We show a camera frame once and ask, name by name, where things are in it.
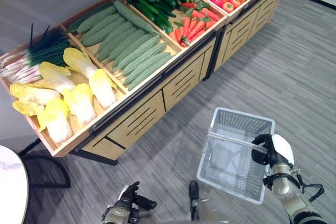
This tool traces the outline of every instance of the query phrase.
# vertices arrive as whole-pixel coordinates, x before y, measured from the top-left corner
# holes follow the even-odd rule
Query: chair leg
[[[70,178],[69,178],[69,175],[68,175],[67,171],[55,159],[50,158],[50,157],[46,157],[46,156],[39,156],[39,155],[24,156],[23,157],[23,161],[38,160],[38,159],[44,159],[44,160],[49,161],[49,162],[53,163],[54,165],[56,165],[56,167],[62,173],[62,175],[64,177],[64,180],[65,180],[65,183],[64,184],[61,184],[61,183],[49,183],[49,182],[43,183],[43,184],[33,184],[33,183],[30,183],[30,185],[32,187],[38,187],[38,188],[70,188],[71,187]]]

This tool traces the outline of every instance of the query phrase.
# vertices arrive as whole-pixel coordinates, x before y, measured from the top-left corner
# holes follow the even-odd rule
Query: fake vegetable
[[[116,85],[106,75],[104,70],[98,69],[91,62],[87,55],[75,48],[67,48],[64,50],[63,58],[73,71],[80,72],[89,80],[92,93],[104,108],[115,103],[116,98],[112,87],[116,88]]]
[[[12,96],[25,104],[46,105],[49,101],[60,98],[60,94],[52,89],[37,88],[32,84],[11,84]]]
[[[12,103],[13,108],[15,108],[18,112],[23,115],[33,116],[41,113],[44,110],[43,105],[35,105],[35,104],[26,104],[20,101],[15,101]]]
[[[70,113],[85,125],[91,122],[96,113],[92,106],[92,91],[86,83],[78,84],[72,91],[64,91],[64,101],[70,108]]]
[[[75,88],[75,84],[68,79],[71,75],[69,69],[65,67],[59,67],[50,62],[42,62],[39,66],[40,73],[43,79],[46,80],[51,87],[57,90],[59,93],[64,94],[64,90],[71,91]]]
[[[49,101],[45,109],[37,114],[39,130],[47,128],[49,136],[56,143],[60,143],[70,138],[72,130],[68,122],[69,108],[66,103],[59,98]]]

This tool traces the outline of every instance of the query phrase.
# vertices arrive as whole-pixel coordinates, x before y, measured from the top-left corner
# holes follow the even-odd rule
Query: wooden drawer
[[[164,113],[162,91],[159,91],[112,130],[107,137],[129,148],[163,117]]]
[[[83,150],[111,160],[116,160],[125,151],[125,149],[115,145],[108,138],[93,140],[84,146]]]
[[[249,38],[259,31],[270,20],[273,10],[276,8],[278,0],[266,0],[261,4],[258,15],[253,24]]]
[[[198,57],[163,88],[167,111],[198,84],[204,57]]]

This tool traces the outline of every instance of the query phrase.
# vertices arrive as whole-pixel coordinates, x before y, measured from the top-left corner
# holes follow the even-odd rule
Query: gray carpet
[[[314,206],[328,223],[335,223],[335,45],[334,10],[308,0],[281,0],[271,22],[138,140],[119,165],[62,158],[72,187],[33,189],[27,223],[99,223],[123,185],[136,180],[140,193],[158,202],[153,212],[157,221],[188,219],[188,183],[196,178],[219,106],[276,121],[276,133],[290,142],[306,182],[324,184],[326,194]],[[37,148],[37,153],[45,152]],[[223,204],[233,223],[288,223],[269,191],[257,206],[211,186],[200,187],[203,197]]]

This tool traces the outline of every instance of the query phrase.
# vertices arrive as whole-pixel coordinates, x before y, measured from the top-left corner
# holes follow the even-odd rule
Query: vegetable display stand
[[[154,3],[153,6],[154,6],[154,8],[156,8],[159,11],[159,15],[160,15],[160,11],[161,11],[160,4],[166,6],[166,5],[168,5],[169,2],[168,1],[165,2],[165,0],[156,0],[156,1],[159,1],[159,4]],[[207,6],[207,9],[208,9],[208,12],[209,12],[209,16],[211,16],[210,13],[214,14],[214,16],[216,16],[216,20],[214,20],[209,27],[204,25],[204,27],[200,31],[198,31],[198,32],[200,32],[199,35],[195,36],[194,38],[192,38],[192,36],[189,37],[187,32],[182,32],[180,34],[180,37],[177,38],[178,35],[177,36],[175,35],[175,34],[177,34],[176,30],[178,28],[179,29],[185,28],[185,24],[184,24],[185,18],[190,17],[191,19],[194,19],[196,21],[197,17],[194,16],[194,14],[191,13],[191,12],[188,14],[188,13],[183,12],[179,9],[181,6],[184,6],[183,4],[192,4],[192,3],[182,3],[182,1],[180,1],[180,0],[176,0],[176,2],[180,2],[180,4],[176,3],[176,7],[174,7],[174,8],[171,7],[172,15],[166,17],[167,22],[170,23],[170,25],[171,25],[171,28],[170,29],[168,28],[168,29],[165,29],[165,30],[163,30],[163,27],[161,27],[161,26],[159,27],[159,25],[156,21],[153,22],[153,19],[150,20],[149,17],[150,18],[152,18],[152,17],[149,16],[144,10],[139,9],[139,7],[141,7],[141,5],[138,5],[138,3],[133,3],[133,4],[131,3],[130,8],[132,10],[134,10],[139,16],[141,16],[145,20],[147,20],[147,22],[149,22],[153,27],[155,27],[163,37],[170,39],[171,41],[173,41],[175,43],[176,46],[178,46],[181,49],[183,49],[184,47],[193,46],[193,45],[197,44],[202,39],[208,37],[213,31],[216,31],[216,30],[220,29],[224,25],[225,19],[227,18],[227,16],[223,12],[219,12],[212,3],[207,2],[206,6]],[[194,9],[195,9],[195,12],[200,13],[200,15],[202,15],[203,18],[205,16],[208,16],[207,14],[203,15],[201,13],[202,8],[200,8],[199,11],[197,11],[196,7]]]

